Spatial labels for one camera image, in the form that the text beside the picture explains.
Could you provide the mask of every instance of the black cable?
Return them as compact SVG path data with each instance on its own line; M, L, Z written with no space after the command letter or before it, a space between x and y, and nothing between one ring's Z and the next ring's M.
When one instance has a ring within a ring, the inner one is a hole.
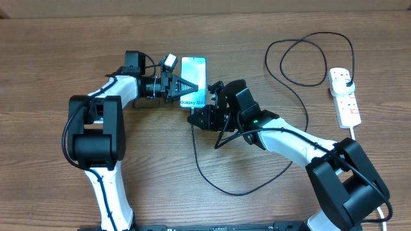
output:
M149 78L154 77L154 76L155 76L155 72L157 71L157 68L155 68L155 67L157 67L159 64L158 64L158 65L155 64L154 60L153 60L150 56L146 55L145 53L142 52L142 54L143 54L145 57L147 57L147 58L153 63L153 65L150 65L150 66L146 67L146 69L147 69L147 68L154 67L153 74L150 75L150 76L147 76L147 77L149 77Z
M234 137L235 135L242 135L242 133L236 132L234 135L232 135L232 136L230 136L230 137L227 137L227 138L225 138L225 139L222 139L222 137L223 137L223 135L224 135L224 132L226 131L227 126L228 126L228 124L229 124L230 118L231 118L231 111L229 112L229 115L228 115L228 117L227 117L227 121L225 122L225 125L224 125L223 130L218 134L218 140L217 140L217 142L216 142L216 144L215 144L215 146L214 146L215 149L217 149L216 147L217 147L217 145L218 145L218 143L219 143L220 141L228 141L228 142L229 142L229 141L232 140L232 137ZM268 185L269 183L273 182L275 179L279 178L285 171L287 171L287 169L288 169L288 168L292 165L292 163L293 163L293 162L291 161L279 174L277 174L277 175L276 175L275 177L273 177L271 180L263 183L262 185L256 187L256 188L253 189L253 190L250 190L250 191L247 191L247 192L243 192L243 193L227 192L227 191L225 191L225 190L217 187L215 184L211 183L211 182L207 179L207 177L204 176L203 172L201 171L200 166L198 165L197 149L196 149L196 146L195 146L195 136L194 136L194 126L193 126L193 124L191 124L191 135L193 136L194 157L195 157L195 164L197 165L198 172L199 172L200 175L203 177L203 179L204 179L207 183L209 183L211 186L213 186L215 189L217 189L217 190L219 190L219 191L221 191L221 192L223 192L223 193L225 193L225 194L231 195L231 196L245 196L245 195L248 195L248 194L250 194L250 193L253 193L253 192L257 191L258 189L260 189L260 188Z
M237 112L237 126L238 126L238 130L239 130L241 133L243 133L244 130L243 130L243 127L242 127L242 125L241 125L241 123L240 123L240 114L241 114L241 111L239 110L239 111Z
M91 96L87 97L87 99L84 100L83 103L81 103L80 105L78 105L78 107L76 108L76 110L74 110L74 112L70 115L69 119L67 120L66 125L64 126L64 131L63 131L63 135L62 135L62 150L63 150L64 157L66 158L66 160L68 161L68 163L70 163L70 164L71 164L72 166L74 166L74 167L77 167L78 169L82 169L82 170L85 170L85 171L89 171L89 172L91 172L92 174L94 174L94 175L97 177L97 180L98 180L99 183L100 183L101 192L103 193L103 200L104 200L105 208L106 208L106 210L107 210L107 215L108 215L108 217L110 218L110 221L111 221L111 224L112 224L112 226L113 226L114 231L117 231L116 224L115 224L115 222L114 222L114 219L113 219L113 217L112 217L112 214L111 214L111 211L110 211L110 208L109 208L109 202L108 202L108 200L107 200L107 195L106 195L106 192L105 192L105 189L104 189L104 185L103 185L103 181L102 181L101 176L100 176L97 172L95 172L94 170L92 170L92 169L83 169L83 168L80 167L80 165L74 163L73 160L71 160L71 158L70 158L70 156L69 156L69 154L68 154L68 152L67 152L67 150L66 150L66 136L67 136L67 132L68 132L68 129L69 129L69 127L70 127L70 124L71 124L71 122L73 121L73 118L76 116L76 114L77 114L83 107L85 107L85 106L90 102L91 99L99 96L100 94L103 94L105 91L109 90L112 86L114 86L114 84L117 83L118 80L117 80L116 77L111 77L111 78L114 79L112 83L110 83L110 84L109 84L107 87L105 87L105 88L101 88L98 92L92 94Z
M280 43L280 42L293 42L293 41L296 41L296 42L298 42L298 41L300 41L300 42L307 42L307 43L309 43L309 44L314 45L315 47L317 47L317 48L320 50L320 52L321 52L321 54L322 54L322 57L324 58L325 66L326 66L326 73L325 73L323 79L322 79L319 83L315 84L315 86L320 85L320 84L325 80L325 78L326 78L326 76L327 76L327 60L326 60L326 56L325 56L324 52L322 51L322 49L321 49L318 45L316 45L315 43L310 42L310 41L308 41L308 40L301 40L301 39L284 39L284 40L278 40L278 41L275 41L275 42L271 43L271 44L268 46L267 51L265 52L264 63L265 63L265 67L266 67L268 73L271 75L271 77L273 77L273 78L274 78L275 80L277 80L279 83L281 83L282 85L284 85L288 90L290 90L291 92L293 92L293 94L294 94L294 95L297 97L297 99L300 101L301 106L302 106L302 108L304 109L304 113L305 113L305 116L306 116L306 127L305 127L304 131L307 132L308 123L309 123L309 121L310 121L310 118L308 117L308 112L307 112L307 108L306 108L305 104L302 102L302 99L300 98L300 96L299 96L291 87L289 87L287 84L283 83L281 80L279 80L277 77L275 77L275 76L272 74L272 72L270 71L270 68L268 68L268 64L267 64L268 52L270 51L270 48L271 48L274 44L277 44L277 43Z
M335 33L335 32L322 31L322 32L310 33L310 34L304 36L303 38L300 38L300 39L299 39L298 41L296 41L294 44L292 44L292 45L290 46L290 48L288 48L287 51L284 53L283 57L281 58L281 61L280 61L280 71L281 71L281 74L283 74L284 78L286 78L288 81L290 81L290 82L292 82L292 83L294 83L294 84L296 84L296 85L303 86L303 87L314 87L314 86L320 85L320 84L326 79L326 76L327 76L327 62L325 61L325 60L326 60L326 57L324 56L324 53L322 52L322 50L321 50L318 46L317 46L317 47L321 50L322 56L323 56L324 61L325 61L325 63L326 63L326 72L325 72L325 74L324 74L324 78L323 78L319 83L317 83L317 84L297 83L296 81L293 81L293 80L289 79L289 78L287 77L287 75L285 75L285 73L284 73L284 71L283 71L283 60L284 60L285 56L288 54L288 52L289 52L295 45L299 44L300 42L308 42L308 41L304 40L305 38L310 37L310 36L312 36L312 35L318 35L318 34L338 35L338 36L341 36L341 37L343 37L343 38L345 38L345 39L347 40L347 42L348 42L348 44L349 44L349 47L351 48L351 56L352 56L352 58L353 58L353 75L352 75L352 77L351 77L351 81L347 83L347 86L348 86L348 87L351 86L351 85L353 84L353 82L354 82L354 68L355 68L355 65L354 65L354 48L353 48L353 44L351 43L351 41L350 41L345 35L340 34L340 33Z
M161 65L160 65L160 64L149 65L149 66L146 66L146 69L147 69L147 68L152 68L152 67L159 67L159 66L161 66Z
M111 74L106 74L105 76L106 76L106 77L115 77L116 75L121 74L122 70L123 70L123 66L119 67L119 68L117 69L117 71L114 71L114 72L111 73Z
M258 189L260 189L260 188L268 185L269 183L273 182L275 179L277 179L278 177L280 177L280 176L291 166L291 164L292 164L292 162L290 162L289 165L288 165L282 172L280 172L277 176L275 176L273 179L271 179L271 180L263 183L262 185L258 186L257 188L255 188L255 189L253 189L253 190L251 190L251 191L248 191L248 192L245 192L245 193L232 193L232 192L227 192L227 191L224 191L223 189L215 186L215 184L211 183L211 182L206 178L206 176L204 176L203 172L201 172L201 169L200 169L200 166L198 165L198 160L197 160L197 149L195 148L194 125L193 125L193 124L191 124L191 134L192 134L192 136L193 136L194 157L195 157L195 164L197 165L198 172L199 172L200 175L203 177L203 179L204 179L207 183L209 183L211 186L213 186L215 189L217 189L217 190L219 190L219 191L221 191L221 192L223 192L223 193L225 193L225 194L231 195L231 196L245 196L245 195L248 195L248 194L250 194L250 193L253 193L253 192L257 191Z

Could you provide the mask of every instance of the power strip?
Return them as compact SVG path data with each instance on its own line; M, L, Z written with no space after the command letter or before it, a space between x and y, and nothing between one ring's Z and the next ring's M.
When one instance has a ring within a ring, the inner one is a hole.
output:
M339 67L332 68L328 78L340 128L353 128L359 125L361 117L354 94L355 84L351 87L346 86L347 81L350 80L349 71Z

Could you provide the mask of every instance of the phone screen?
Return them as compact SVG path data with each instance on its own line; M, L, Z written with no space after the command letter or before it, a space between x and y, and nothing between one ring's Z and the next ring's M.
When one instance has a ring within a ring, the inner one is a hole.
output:
M182 57L181 78L198 85L198 91L180 97L180 107L202 108L206 105L206 58Z

